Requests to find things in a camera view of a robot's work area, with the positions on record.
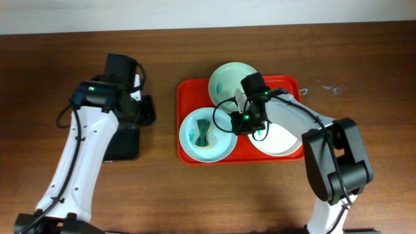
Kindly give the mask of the light blue plate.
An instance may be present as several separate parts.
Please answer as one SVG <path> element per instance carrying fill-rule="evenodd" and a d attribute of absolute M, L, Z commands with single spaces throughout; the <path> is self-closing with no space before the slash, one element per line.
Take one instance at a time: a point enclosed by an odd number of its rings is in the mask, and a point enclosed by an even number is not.
<path fill-rule="evenodd" d="M 213 123 L 209 139 L 211 148 L 198 149 L 194 142 L 199 135 L 196 120 L 206 119 Z M 225 159 L 237 144 L 237 135 L 230 133 L 231 118 L 222 110 L 204 107 L 191 112 L 179 128 L 179 143 L 192 159 L 203 163 L 214 163 Z"/>

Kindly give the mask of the light green plate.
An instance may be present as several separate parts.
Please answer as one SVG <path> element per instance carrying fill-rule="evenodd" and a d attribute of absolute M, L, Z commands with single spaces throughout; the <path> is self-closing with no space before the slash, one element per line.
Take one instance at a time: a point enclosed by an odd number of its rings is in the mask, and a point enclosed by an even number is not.
<path fill-rule="evenodd" d="M 257 73 L 253 67 L 241 62 L 229 62 L 217 68 L 209 79 L 208 91 L 214 106 L 235 96 L 236 89 L 243 92 L 241 81 Z"/>

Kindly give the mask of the green yellow sponge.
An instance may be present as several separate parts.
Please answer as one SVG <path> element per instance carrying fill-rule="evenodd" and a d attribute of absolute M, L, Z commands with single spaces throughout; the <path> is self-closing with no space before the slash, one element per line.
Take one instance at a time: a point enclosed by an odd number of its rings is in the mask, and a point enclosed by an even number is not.
<path fill-rule="evenodd" d="M 194 146 L 200 150 L 208 150 L 211 148 L 209 139 L 209 133 L 213 127 L 213 123 L 206 119 L 196 120 L 196 127 L 198 128 L 199 135 L 194 142 Z"/>

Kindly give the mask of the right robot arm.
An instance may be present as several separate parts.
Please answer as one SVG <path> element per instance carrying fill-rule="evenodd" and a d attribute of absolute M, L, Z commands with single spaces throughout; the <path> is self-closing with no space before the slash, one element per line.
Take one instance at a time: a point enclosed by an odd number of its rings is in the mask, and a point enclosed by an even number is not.
<path fill-rule="evenodd" d="M 306 231 L 343 233 L 354 200 L 374 178 L 357 123 L 318 114 L 285 89 L 271 89 L 259 72 L 240 83 L 242 90 L 232 99 L 239 108 L 231 113 L 232 133 L 259 134 L 258 140 L 263 141 L 270 138 L 271 125 L 277 124 L 296 137 L 316 196 Z"/>

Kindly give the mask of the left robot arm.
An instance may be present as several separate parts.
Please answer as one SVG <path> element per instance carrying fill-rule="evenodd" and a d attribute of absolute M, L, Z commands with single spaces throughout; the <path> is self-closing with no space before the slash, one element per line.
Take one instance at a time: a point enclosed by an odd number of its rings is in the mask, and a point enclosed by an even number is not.
<path fill-rule="evenodd" d="M 155 122 L 146 71 L 127 55 L 108 54 L 105 71 L 69 98 L 68 138 L 51 183 L 33 214 L 20 213 L 14 233 L 102 233 L 91 220 L 92 198 L 105 161 L 138 157 L 140 127 Z"/>

